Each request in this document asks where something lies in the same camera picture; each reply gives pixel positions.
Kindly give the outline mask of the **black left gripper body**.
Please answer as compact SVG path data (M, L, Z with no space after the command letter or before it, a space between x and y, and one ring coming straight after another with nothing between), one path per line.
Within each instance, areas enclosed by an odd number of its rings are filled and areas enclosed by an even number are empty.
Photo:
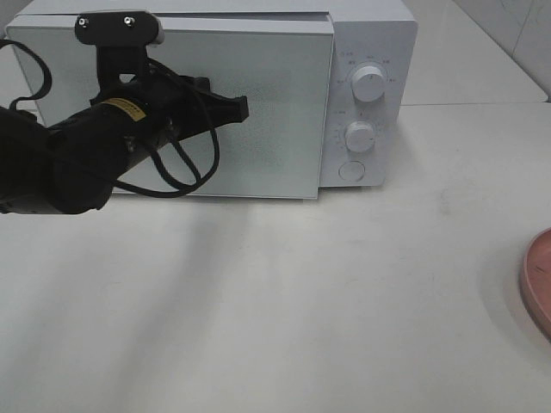
M90 104L125 115L118 130L129 168L148 157L161 167L158 150L167 144L193 168L180 142L206 132L215 139L215 94L206 77L178 75L150 58L99 58L97 80L100 92Z

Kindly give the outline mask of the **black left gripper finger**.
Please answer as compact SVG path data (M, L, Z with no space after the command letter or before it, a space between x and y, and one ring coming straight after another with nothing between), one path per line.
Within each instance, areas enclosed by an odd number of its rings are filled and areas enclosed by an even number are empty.
M85 12L77 17L74 33L79 42L96 48L101 92L121 85L121 75L147 77L147 47L164 41L160 20L144 10Z
M246 96L228 98L217 95L212 92L210 80L207 77L180 76L180 80L186 85L183 107L180 110L182 138L190 138L210 130L199 100L192 95L191 90L201 98L214 128L242 123L249 117Z

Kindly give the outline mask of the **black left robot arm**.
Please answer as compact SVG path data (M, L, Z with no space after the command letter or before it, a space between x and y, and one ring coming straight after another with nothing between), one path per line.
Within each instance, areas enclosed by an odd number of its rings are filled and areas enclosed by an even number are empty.
M245 97L224 97L205 77L175 73L147 54L159 42L158 18L143 10L94 11L75 21L77 39L96 49L98 94L52 126L14 100L1 111L1 211L68 214L99 210L115 189L156 199L195 192L200 172L182 142L211 137L248 118Z

